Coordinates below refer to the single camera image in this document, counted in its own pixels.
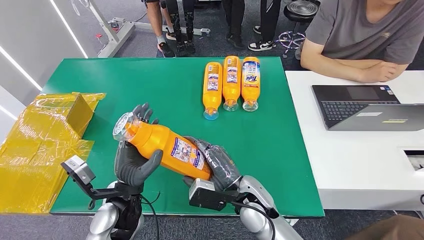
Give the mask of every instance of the laptop keyboard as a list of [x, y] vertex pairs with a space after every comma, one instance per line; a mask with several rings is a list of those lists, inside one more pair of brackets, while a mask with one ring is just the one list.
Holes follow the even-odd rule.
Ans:
[[397, 101], [321, 101], [324, 115], [330, 121], [342, 121], [369, 104], [398, 104]]

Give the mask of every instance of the hand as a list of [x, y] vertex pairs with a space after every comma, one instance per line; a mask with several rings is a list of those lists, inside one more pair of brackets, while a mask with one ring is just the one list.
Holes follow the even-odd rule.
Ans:
[[[153, 111], [149, 109], [149, 104], [138, 105], [132, 111], [134, 115], [145, 123], [149, 122]], [[158, 124], [155, 119], [151, 124]], [[120, 141], [115, 157], [115, 175], [118, 180], [134, 187], [141, 186], [145, 180], [158, 168], [164, 152], [157, 149], [150, 159], [143, 157], [137, 148], [127, 141]]]
[[361, 83], [378, 83], [387, 82], [395, 77], [398, 70], [398, 65], [391, 62], [380, 62], [372, 67], [362, 70], [362, 74], [359, 76], [359, 82]]
[[[240, 179], [239, 170], [223, 147], [212, 145], [207, 141], [196, 139], [192, 136], [185, 136], [185, 138], [203, 154], [205, 162], [212, 170], [210, 181], [214, 183], [216, 190], [226, 190]], [[191, 186], [194, 179], [185, 176], [183, 181], [187, 186]]]

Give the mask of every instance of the gray t-shirt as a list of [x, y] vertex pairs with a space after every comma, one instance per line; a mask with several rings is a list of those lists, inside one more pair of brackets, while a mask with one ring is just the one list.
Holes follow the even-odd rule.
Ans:
[[424, 36], [424, 0], [403, 0], [377, 23], [366, 8], [367, 0], [322, 0], [306, 38], [331, 59], [410, 64]]

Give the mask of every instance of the white table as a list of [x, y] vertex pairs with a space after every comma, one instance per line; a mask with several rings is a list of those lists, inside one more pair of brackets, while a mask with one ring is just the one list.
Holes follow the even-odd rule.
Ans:
[[[311, 71], [285, 74], [325, 209], [424, 210], [424, 171], [415, 171], [404, 153], [424, 150], [423, 130], [327, 131], [311, 86], [358, 83]], [[380, 84], [402, 104], [424, 104], [424, 71]]]

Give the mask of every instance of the wall light strip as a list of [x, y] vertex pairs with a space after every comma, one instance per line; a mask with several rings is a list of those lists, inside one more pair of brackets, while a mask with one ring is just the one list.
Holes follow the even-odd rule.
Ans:
[[23, 74], [25, 76], [26, 79], [28, 79], [28, 81], [30, 81], [38, 90], [42, 90], [43, 88], [21, 67], [21, 65], [19, 65], [10, 55], [9, 53], [7, 53], [2, 46], [0, 46], [0, 53], [3, 54], [3, 56], [5, 56], [7, 58], [7, 60], [9, 60], [9, 62], [11, 64], [13, 64], [13, 66], [15, 68], [17, 68], [19, 70], [19, 72], [21, 74]]
[[18, 120], [18, 118], [16, 116], [14, 116], [10, 111], [8, 111], [6, 108], [2, 107], [0, 105], [0, 110], [5, 113], [7, 116], [11, 117], [12, 119], [14, 119], [15, 121]]
[[86, 51], [84, 51], [83, 46], [81, 46], [80, 42], [78, 41], [77, 37], [75, 36], [74, 32], [72, 31], [71, 27], [69, 26], [68, 22], [66, 22], [64, 16], [62, 15], [61, 11], [59, 10], [58, 6], [53, 0], [50, 0], [51, 5], [53, 5], [54, 10], [56, 10], [57, 15], [59, 15], [60, 19], [62, 20], [63, 24], [65, 24], [66, 29], [72, 36], [73, 40], [75, 41], [76, 45], [78, 45], [79, 50], [81, 50], [82, 55], [84, 55], [84, 58], [88, 59], [89, 56], [87, 56]]

